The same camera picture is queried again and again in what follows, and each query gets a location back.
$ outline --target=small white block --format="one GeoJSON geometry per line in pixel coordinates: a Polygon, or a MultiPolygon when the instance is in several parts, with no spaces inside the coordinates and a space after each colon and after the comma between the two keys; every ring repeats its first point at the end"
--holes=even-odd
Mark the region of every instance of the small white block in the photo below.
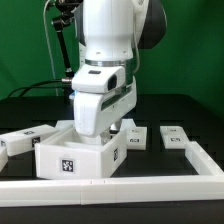
{"type": "Polygon", "coordinates": [[[123,119],[120,130],[127,132],[127,149],[146,149],[147,127],[136,127],[133,119],[123,119]]]}
{"type": "Polygon", "coordinates": [[[49,125],[41,125],[0,135],[2,146],[6,146],[8,156],[18,155],[34,149],[34,145],[57,132],[49,125]]]}
{"type": "Polygon", "coordinates": [[[67,128],[69,126],[73,126],[74,127],[74,120],[60,120],[57,122],[55,128],[57,130],[63,130],[64,128],[67,128]]]}
{"type": "Polygon", "coordinates": [[[185,144],[189,142],[180,126],[161,126],[160,132],[166,149],[185,149],[185,144]]]}
{"type": "Polygon", "coordinates": [[[2,169],[4,168],[4,166],[7,164],[8,162],[8,156],[7,156],[7,150],[6,147],[0,147],[0,172],[2,171],[2,169]]]}

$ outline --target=green wall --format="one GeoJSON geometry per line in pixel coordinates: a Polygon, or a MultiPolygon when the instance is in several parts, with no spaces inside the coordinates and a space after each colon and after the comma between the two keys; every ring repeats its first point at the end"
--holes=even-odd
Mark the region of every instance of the green wall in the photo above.
{"type": "MultiPolygon", "coordinates": [[[[1,0],[0,99],[19,87],[52,79],[44,34],[44,0],[1,0]]],[[[136,74],[139,93],[179,93],[192,96],[224,120],[224,1],[163,0],[168,29],[152,50],[141,50],[136,74]]],[[[56,72],[64,68],[49,18],[56,72]]],[[[72,65],[78,68],[74,29],[66,30],[72,65]]],[[[52,95],[36,90],[29,95],[52,95]]]]}

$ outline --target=black tabletop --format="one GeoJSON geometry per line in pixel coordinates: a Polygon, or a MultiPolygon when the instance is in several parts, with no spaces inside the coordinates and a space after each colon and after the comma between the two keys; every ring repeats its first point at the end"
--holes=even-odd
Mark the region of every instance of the black tabletop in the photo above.
{"type": "MultiPolygon", "coordinates": [[[[128,151],[113,177],[197,175],[183,150],[164,148],[160,126],[181,126],[224,169],[224,123],[186,95],[139,95],[126,115],[146,126],[147,149],[128,151]]],[[[63,97],[24,97],[0,101],[0,134],[57,120],[73,119],[73,107],[63,97]]],[[[3,180],[35,180],[34,153],[10,157],[3,180]]],[[[223,223],[224,201],[180,201],[0,208],[3,223],[223,223]]]]}

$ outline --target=white block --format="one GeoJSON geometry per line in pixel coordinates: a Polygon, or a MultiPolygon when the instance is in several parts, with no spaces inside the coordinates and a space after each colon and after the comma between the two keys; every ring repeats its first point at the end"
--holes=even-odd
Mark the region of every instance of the white block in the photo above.
{"type": "Polygon", "coordinates": [[[197,142],[186,144],[185,156],[199,175],[224,175],[222,169],[197,142]]]}
{"type": "Polygon", "coordinates": [[[60,120],[60,121],[57,121],[55,128],[57,130],[63,130],[64,128],[67,128],[69,126],[74,126],[74,125],[75,125],[74,120],[60,120]]]}
{"type": "Polygon", "coordinates": [[[37,176],[46,179],[110,177],[127,156],[126,132],[107,144],[83,143],[73,127],[35,146],[37,176]]]}
{"type": "Polygon", "coordinates": [[[161,126],[160,132],[166,149],[185,149],[185,144],[189,142],[180,126],[161,126]]]}
{"type": "Polygon", "coordinates": [[[120,130],[127,132],[127,149],[146,149],[147,127],[136,127],[133,119],[122,119],[120,130]]]}
{"type": "Polygon", "coordinates": [[[8,162],[8,156],[7,156],[6,147],[0,146],[0,172],[2,171],[4,166],[7,164],[7,162],[8,162]]]}
{"type": "Polygon", "coordinates": [[[18,155],[34,149],[34,145],[56,133],[49,125],[41,125],[29,129],[0,135],[1,146],[6,146],[8,156],[18,155]]]}

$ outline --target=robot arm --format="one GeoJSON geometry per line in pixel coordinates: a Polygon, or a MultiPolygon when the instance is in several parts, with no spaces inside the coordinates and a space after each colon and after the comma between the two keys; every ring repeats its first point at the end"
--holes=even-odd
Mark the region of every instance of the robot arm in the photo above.
{"type": "Polygon", "coordinates": [[[132,49],[137,50],[153,2],[159,0],[56,0],[59,24],[67,26],[74,14],[77,39],[85,46],[85,63],[72,80],[79,134],[96,137],[135,107],[132,49]]]}

